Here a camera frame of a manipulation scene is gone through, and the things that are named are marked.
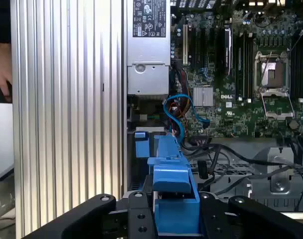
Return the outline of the person's hand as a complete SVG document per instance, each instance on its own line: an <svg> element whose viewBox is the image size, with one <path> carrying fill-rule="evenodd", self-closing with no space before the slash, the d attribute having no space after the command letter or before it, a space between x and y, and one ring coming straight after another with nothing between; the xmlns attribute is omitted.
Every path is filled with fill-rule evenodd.
<svg viewBox="0 0 303 239"><path fill-rule="evenodd" d="M0 90L7 101L11 101L8 83L12 84L11 45L0 43Z"/></svg>

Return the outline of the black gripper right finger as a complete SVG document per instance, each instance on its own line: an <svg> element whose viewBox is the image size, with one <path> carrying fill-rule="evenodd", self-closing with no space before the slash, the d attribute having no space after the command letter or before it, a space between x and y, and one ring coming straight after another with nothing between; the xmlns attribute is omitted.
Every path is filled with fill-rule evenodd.
<svg viewBox="0 0 303 239"><path fill-rule="evenodd" d="M245 196L200 192L200 216L205 239L303 239L303 223Z"/></svg>

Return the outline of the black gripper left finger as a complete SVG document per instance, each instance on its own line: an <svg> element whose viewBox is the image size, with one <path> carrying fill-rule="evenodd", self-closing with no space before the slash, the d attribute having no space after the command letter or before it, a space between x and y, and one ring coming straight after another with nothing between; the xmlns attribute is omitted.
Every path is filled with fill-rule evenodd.
<svg viewBox="0 0 303 239"><path fill-rule="evenodd" d="M26 235L27 239L153 239L155 222L145 192L117 201L99 194Z"/></svg>

